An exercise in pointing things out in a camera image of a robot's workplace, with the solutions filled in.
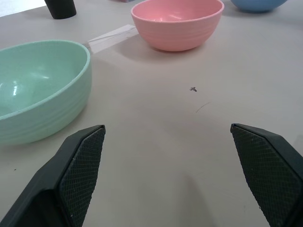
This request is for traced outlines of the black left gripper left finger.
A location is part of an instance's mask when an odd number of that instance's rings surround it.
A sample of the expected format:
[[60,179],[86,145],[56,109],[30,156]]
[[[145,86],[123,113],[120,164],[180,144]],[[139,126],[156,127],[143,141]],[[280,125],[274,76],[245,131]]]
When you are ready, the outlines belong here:
[[2,227],[81,227],[98,178],[104,125],[65,139],[32,177],[0,222]]

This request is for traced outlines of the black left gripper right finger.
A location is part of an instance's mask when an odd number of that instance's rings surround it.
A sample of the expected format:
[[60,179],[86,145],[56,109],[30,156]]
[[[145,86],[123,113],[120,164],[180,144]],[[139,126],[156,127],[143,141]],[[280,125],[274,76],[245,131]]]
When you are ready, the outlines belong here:
[[233,123],[243,173],[272,227],[303,225],[303,157],[280,135]]

